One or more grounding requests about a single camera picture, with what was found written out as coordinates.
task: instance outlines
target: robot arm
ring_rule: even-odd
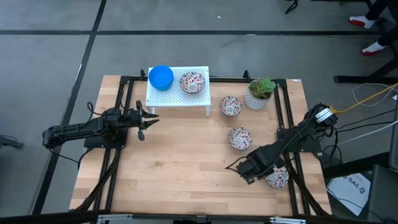
[[[101,136],[103,139],[111,141],[119,131],[134,127],[139,128],[138,138],[143,141],[142,130],[146,130],[159,120],[143,121],[143,118],[156,118],[158,115],[145,112],[140,101],[136,102],[136,106],[136,110],[129,109],[125,114],[122,114],[119,108],[110,108],[104,111],[100,117],[93,118],[86,123],[52,126],[42,133],[43,146],[51,149],[67,141],[94,136]]]
[[[273,166],[281,168],[285,165],[280,158],[283,152],[295,152],[309,136],[319,138],[325,130],[333,130],[336,121],[337,117],[329,107],[321,103],[315,105],[300,124],[287,130],[278,141],[250,152],[246,160],[237,166],[237,172],[248,184],[253,183],[255,177],[262,179],[271,175]]]

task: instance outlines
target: wooden table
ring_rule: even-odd
[[[95,111],[114,106],[120,76],[104,76]],[[302,83],[287,80],[290,104],[296,124],[307,112]],[[289,190],[273,189],[263,180],[248,185],[239,175],[224,168],[237,158],[276,140],[278,128],[275,99],[264,110],[250,110],[244,103],[237,117],[227,117],[219,109],[224,96],[237,96],[242,102],[248,83],[210,83],[211,115],[205,109],[159,108],[160,121],[137,138],[129,130],[122,150],[111,211],[124,213],[207,214],[273,216],[292,215]],[[131,105],[144,104],[146,82],[134,82]],[[282,111],[284,99],[280,90]],[[245,151],[233,149],[227,134],[242,126],[253,136]],[[70,208],[76,208],[98,181],[104,149],[94,149],[81,162]],[[305,183],[323,209],[331,212],[318,159],[301,153]],[[104,208],[107,186],[100,208]],[[296,186],[298,209],[303,213],[300,191]]]

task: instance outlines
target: white cable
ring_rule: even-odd
[[[340,146],[340,145],[342,145],[342,144],[344,144],[344,143],[350,142],[350,141],[352,141],[352,140],[359,139],[359,138],[361,138],[361,137],[365,137],[365,136],[368,136],[368,135],[370,135],[370,134],[374,134],[374,133],[379,132],[379,131],[381,131],[381,130],[383,130],[383,129],[386,129],[386,128],[390,127],[390,126],[393,126],[393,125],[396,124],[396,123],[398,123],[398,120],[397,120],[397,121],[394,121],[394,122],[391,123],[391,124],[388,124],[388,125],[385,126],[385,127],[382,127],[382,128],[380,128],[380,129],[377,129],[377,130],[375,130],[375,131],[371,131],[371,132],[369,132],[369,133],[366,133],[366,134],[357,136],[357,137],[352,138],[352,139],[349,139],[349,140],[347,140],[347,141],[343,141],[342,143],[339,143],[338,146]]]
[[[354,96],[355,102],[357,102],[357,103],[359,103],[359,101],[356,99],[354,90],[359,88],[359,87],[361,87],[361,86],[363,86],[363,85],[382,85],[382,86],[385,86],[385,87],[389,87],[389,86],[387,86],[385,84],[380,84],[380,83],[363,83],[363,84],[361,84],[361,85],[359,85],[357,87],[354,87],[351,91],[353,92],[353,96]],[[395,88],[391,88],[390,91],[388,91],[388,93],[384,96],[384,98],[379,100],[379,101],[377,101],[375,104],[373,104],[373,105],[367,105],[367,104],[364,104],[364,103],[360,103],[360,104],[363,105],[363,106],[368,106],[368,107],[376,106],[378,103],[380,103],[381,101],[385,100],[387,98],[387,96],[391,93],[392,90],[398,92],[398,90],[396,90]]]

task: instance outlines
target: plant pot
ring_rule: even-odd
[[[263,109],[266,104],[268,104],[269,99],[257,99],[254,97],[250,89],[247,88],[245,94],[244,94],[244,103],[252,110],[261,110]]]

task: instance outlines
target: person's foot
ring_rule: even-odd
[[[349,23],[356,26],[361,26],[365,29],[370,29],[376,21],[370,21],[365,16],[350,16]]]
[[[362,50],[363,56],[373,56],[385,49],[386,46],[381,46],[377,41]]]

